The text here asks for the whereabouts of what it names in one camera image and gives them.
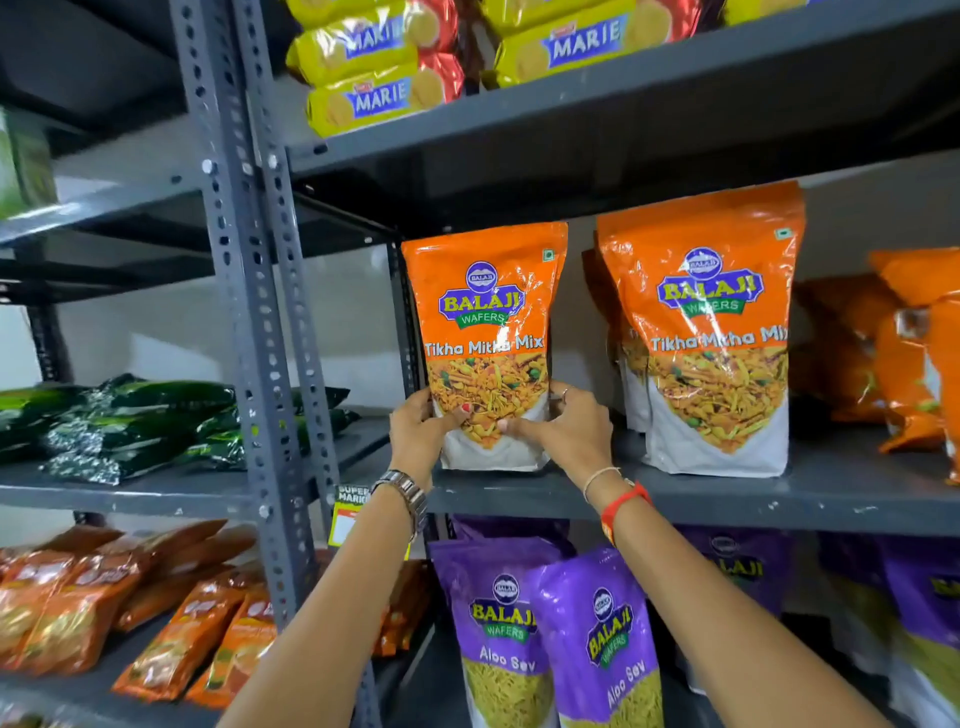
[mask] balaji wafers logo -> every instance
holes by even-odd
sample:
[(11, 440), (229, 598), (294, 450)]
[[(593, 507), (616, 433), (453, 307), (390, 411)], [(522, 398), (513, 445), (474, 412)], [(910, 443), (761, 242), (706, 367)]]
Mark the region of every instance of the balaji wafers logo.
[(470, 604), (473, 620), (483, 627), (487, 637), (506, 637), (526, 643), (537, 632), (530, 604), (520, 601), (520, 585), (509, 573), (493, 580), (493, 599), (474, 599)]
[(504, 326), (526, 303), (526, 296), (515, 285), (498, 286), (498, 280), (496, 268), (478, 260), (467, 268), (467, 288), (453, 288), (440, 298), (441, 314), (460, 328)]
[(682, 276), (667, 276), (657, 298), (692, 318), (701, 314), (743, 313), (763, 293), (763, 276), (747, 268), (723, 269), (723, 258), (710, 248), (694, 248), (684, 257)]
[(629, 604), (613, 606), (610, 590), (593, 593), (593, 615), (597, 623), (587, 634), (587, 655), (598, 667), (609, 667), (616, 653), (630, 643), (634, 628), (634, 608)]

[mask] purple snack bag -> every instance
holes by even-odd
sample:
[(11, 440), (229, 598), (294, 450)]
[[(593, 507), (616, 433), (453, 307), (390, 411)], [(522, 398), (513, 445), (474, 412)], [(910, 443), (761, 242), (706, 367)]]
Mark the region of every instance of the purple snack bag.
[(552, 728), (553, 677), (528, 572), (561, 558), (544, 539), (438, 541), (430, 558), (457, 630), (473, 728)]
[(646, 595), (619, 552), (600, 548), (527, 578), (536, 591), (561, 725), (661, 728), (660, 668)]
[(793, 536), (772, 528), (677, 526), (694, 547), (774, 617), (783, 609)]

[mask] perforated metal upright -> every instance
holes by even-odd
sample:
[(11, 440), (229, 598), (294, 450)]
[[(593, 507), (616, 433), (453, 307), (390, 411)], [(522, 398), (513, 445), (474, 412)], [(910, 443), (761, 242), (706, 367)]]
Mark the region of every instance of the perforated metal upright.
[[(247, 111), (248, 86), (229, 0), (171, 0), (171, 15), (187, 105), (202, 142), (204, 210), (237, 355), (234, 381), (250, 488), (258, 504), (260, 550), (276, 622), (283, 628), (309, 595), (317, 566)], [(292, 217), (288, 224), (296, 232)], [(277, 254), (285, 258), (289, 251), (277, 245)], [(300, 320), (312, 336), (306, 315)], [(332, 432), (325, 406), (318, 415), (313, 401), (323, 389), (323, 378), (316, 344), (312, 347), (313, 373), (300, 372), (300, 377), (309, 385), (304, 386), (304, 399), (318, 417), (311, 435), (322, 445), (332, 439)], [(321, 459), (328, 461), (327, 473), (335, 478), (332, 449)]]

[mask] yellow biscuit pack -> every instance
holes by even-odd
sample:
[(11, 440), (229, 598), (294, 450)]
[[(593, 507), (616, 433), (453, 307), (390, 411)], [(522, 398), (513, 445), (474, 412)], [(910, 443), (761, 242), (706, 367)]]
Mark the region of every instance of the yellow biscuit pack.
[(673, 15), (658, 0), (609, 0), (505, 38), (493, 75), (500, 86), (524, 84), (661, 45), (672, 31)]
[(451, 50), (456, 38), (453, 0), (394, 0), (307, 31), (290, 46), (287, 66), (321, 86)]
[(420, 58), (315, 88), (307, 99), (310, 126), (333, 136), (433, 109), (459, 98), (464, 72), (446, 53)]

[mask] price tag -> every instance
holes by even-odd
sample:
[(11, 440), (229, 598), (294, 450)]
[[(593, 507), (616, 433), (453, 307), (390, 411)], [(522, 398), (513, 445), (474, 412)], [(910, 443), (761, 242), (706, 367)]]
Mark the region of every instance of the price tag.
[[(337, 486), (337, 499), (333, 504), (333, 523), (330, 526), (330, 538), (327, 539), (331, 546), (339, 548), (344, 544), (356, 523), (360, 509), (368, 500), (370, 500), (369, 488)], [(411, 544), (407, 545), (407, 552), (403, 556), (404, 561), (410, 558), (410, 546)]]

